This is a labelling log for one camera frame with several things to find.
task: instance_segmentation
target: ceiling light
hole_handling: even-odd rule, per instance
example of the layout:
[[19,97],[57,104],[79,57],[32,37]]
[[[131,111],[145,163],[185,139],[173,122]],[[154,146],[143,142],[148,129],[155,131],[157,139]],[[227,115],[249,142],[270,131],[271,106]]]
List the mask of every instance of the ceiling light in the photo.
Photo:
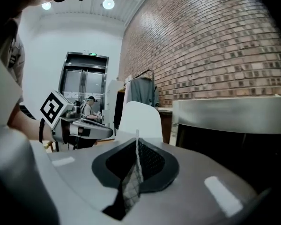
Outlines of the ceiling light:
[[49,10],[51,8],[51,3],[50,2],[43,3],[42,7],[45,10]]
[[102,5],[105,9],[112,9],[114,7],[114,1],[113,0],[104,0]]

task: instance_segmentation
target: wristband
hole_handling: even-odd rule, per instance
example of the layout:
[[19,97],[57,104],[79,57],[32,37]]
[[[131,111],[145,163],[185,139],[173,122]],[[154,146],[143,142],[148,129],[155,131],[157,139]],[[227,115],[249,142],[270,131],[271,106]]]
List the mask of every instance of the wristband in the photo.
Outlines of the wristband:
[[42,118],[41,122],[39,123],[39,134],[38,134],[38,138],[39,138],[39,142],[43,143],[43,130],[44,130],[44,126],[45,126],[45,120]]

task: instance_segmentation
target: person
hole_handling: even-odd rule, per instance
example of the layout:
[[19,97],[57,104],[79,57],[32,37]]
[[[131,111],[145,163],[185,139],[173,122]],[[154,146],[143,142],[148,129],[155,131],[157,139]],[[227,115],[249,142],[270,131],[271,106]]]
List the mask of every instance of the person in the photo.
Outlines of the person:
[[93,96],[87,98],[85,106],[82,108],[82,115],[87,119],[99,120],[101,119],[100,114],[93,111],[92,105],[97,102]]
[[[5,5],[0,9],[0,59],[17,84],[22,87],[25,51],[17,33],[22,11],[28,6],[38,6],[52,0],[4,1]],[[22,101],[21,97],[13,109],[7,125],[23,132],[30,140],[38,140],[40,121],[29,118],[20,110],[19,103]],[[54,141],[51,128],[47,124],[43,129],[43,140]]]

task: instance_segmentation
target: white ceiling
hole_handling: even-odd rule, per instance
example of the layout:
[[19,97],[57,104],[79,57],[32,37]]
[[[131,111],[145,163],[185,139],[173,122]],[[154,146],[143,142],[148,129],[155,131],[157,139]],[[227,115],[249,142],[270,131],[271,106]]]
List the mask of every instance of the white ceiling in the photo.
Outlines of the white ceiling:
[[126,28],[144,0],[114,0],[115,6],[111,10],[104,9],[104,0],[66,0],[61,3],[52,3],[50,10],[41,11],[41,18],[46,20],[52,16],[76,15],[100,20],[102,23],[111,23]]

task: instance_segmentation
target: seated person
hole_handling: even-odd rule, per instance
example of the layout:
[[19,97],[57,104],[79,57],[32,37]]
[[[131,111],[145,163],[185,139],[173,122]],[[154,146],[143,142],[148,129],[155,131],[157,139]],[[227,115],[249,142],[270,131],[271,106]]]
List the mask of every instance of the seated person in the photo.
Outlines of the seated person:
[[93,111],[92,105],[97,102],[93,96],[87,98],[87,102],[82,107],[82,117],[91,120],[100,120],[101,114]]

